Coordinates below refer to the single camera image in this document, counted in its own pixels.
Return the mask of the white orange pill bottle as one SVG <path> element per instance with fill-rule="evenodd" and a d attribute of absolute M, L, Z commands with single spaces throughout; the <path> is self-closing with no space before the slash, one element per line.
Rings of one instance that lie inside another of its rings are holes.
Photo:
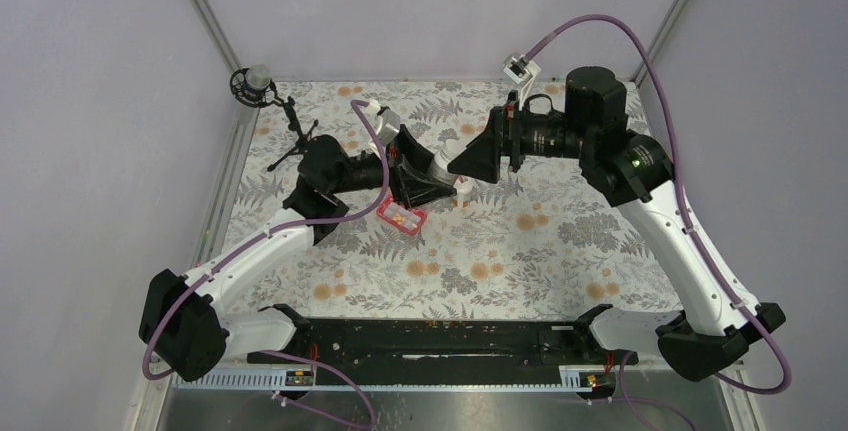
<path fill-rule="evenodd" d="M 466 177 L 459 176 L 454 183 L 454 188 L 456 190 L 456 194 L 453 198 L 454 205 L 457 208 L 466 208 L 469 206 L 471 202 L 471 195 L 474 191 L 475 183 L 474 180 Z"/>

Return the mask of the red pill organizer box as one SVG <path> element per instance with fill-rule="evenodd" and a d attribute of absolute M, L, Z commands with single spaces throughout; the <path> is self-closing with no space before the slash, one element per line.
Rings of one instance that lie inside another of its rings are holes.
<path fill-rule="evenodd" d="M 413 208 L 407 209 L 387 197 L 376 210 L 377 217 L 388 226 L 410 236 L 418 235 L 427 221 L 426 211 Z"/>

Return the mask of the white dark pill bottle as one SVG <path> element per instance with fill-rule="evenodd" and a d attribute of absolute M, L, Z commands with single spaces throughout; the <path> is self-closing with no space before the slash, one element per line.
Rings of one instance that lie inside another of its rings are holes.
<path fill-rule="evenodd" d="M 464 150 L 458 140 L 447 140 L 441 149 L 433 155 L 428 169 L 428 175 L 436 181 L 453 185 L 457 175 L 448 170 L 449 164 Z"/>

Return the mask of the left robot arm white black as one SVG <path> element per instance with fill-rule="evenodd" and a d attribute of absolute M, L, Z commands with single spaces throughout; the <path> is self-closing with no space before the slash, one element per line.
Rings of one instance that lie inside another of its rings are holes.
<path fill-rule="evenodd" d="M 374 212 L 396 230 L 417 234 L 426 221 L 423 205 L 455 196 L 448 166 L 463 149 L 449 140 L 432 153 L 406 128 L 356 156 L 329 135 L 306 141 L 294 190 L 259 230 L 182 275 L 165 269 L 151 280 L 139 329 L 147 346 L 144 376 L 175 373 L 195 381 L 225 358 L 266 350 L 288 362 L 304 358 L 311 338 L 293 312 L 274 305 L 232 314 L 232 304 L 343 222 Z"/>

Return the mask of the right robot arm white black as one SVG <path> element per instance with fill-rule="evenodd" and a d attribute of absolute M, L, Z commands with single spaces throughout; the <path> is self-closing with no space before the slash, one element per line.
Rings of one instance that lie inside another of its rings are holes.
<path fill-rule="evenodd" d="M 528 156 L 574 159 L 582 177 L 644 240 L 681 303 L 667 313 L 599 305 L 573 337 L 575 353 L 597 363 L 612 350 L 655 355 L 697 382 L 742 358 L 786 318 L 734 276 L 710 240 L 696 231 L 673 163 L 652 137 L 629 129 L 627 90 L 602 67 L 580 67 L 565 83 L 562 111 L 536 114 L 516 92 L 494 107 L 484 131 L 448 164 L 449 172 L 496 183 L 500 166 Z"/>

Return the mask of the floral patterned table mat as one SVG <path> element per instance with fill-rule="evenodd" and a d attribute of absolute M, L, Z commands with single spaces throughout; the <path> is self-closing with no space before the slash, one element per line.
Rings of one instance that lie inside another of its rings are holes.
<path fill-rule="evenodd" d="M 304 128 L 335 137 L 350 154 L 368 148 L 349 107 L 377 99 L 413 136 L 437 151 L 470 140 L 507 82 L 281 83 Z M 299 160 L 271 162 L 296 134 L 279 108 L 258 111 L 223 244 L 228 249 L 281 208 Z M 374 214 L 339 225 L 317 247 L 241 294 L 232 312 L 288 304 L 308 317 L 564 320 L 597 304 L 665 312 L 681 307 L 653 253 L 617 210 L 589 187 L 571 160 L 527 158 L 497 184 L 474 182 L 462 207 L 431 203 L 416 235 Z"/>

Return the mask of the microphone on black tripod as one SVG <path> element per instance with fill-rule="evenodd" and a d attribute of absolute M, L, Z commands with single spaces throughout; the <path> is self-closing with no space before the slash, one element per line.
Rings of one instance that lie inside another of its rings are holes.
<path fill-rule="evenodd" d="M 267 172 L 275 171 L 280 164 L 290 157 L 303 156 L 306 153 L 307 144 L 312 139 L 319 121 L 314 120 L 309 129 L 304 130 L 295 110 L 296 102 L 294 98 L 292 96 L 285 99 L 280 97 L 270 70 L 266 65 L 258 64 L 235 70 L 229 78 L 229 89 L 232 96 L 240 104 L 249 108 L 257 110 L 272 106 L 281 108 L 288 120 L 288 129 L 297 135 L 292 147 L 266 167 Z"/>

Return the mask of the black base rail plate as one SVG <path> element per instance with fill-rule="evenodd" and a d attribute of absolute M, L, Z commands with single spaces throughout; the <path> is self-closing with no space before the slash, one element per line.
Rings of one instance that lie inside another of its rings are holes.
<path fill-rule="evenodd" d="M 331 365 L 352 380 L 375 372 L 438 379 L 536 374 L 564 365 L 604 370 L 635 364 L 637 355 L 606 351 L 586 325 L 550 321 L 449 321 L 311 318 L 284 353 Z"/>

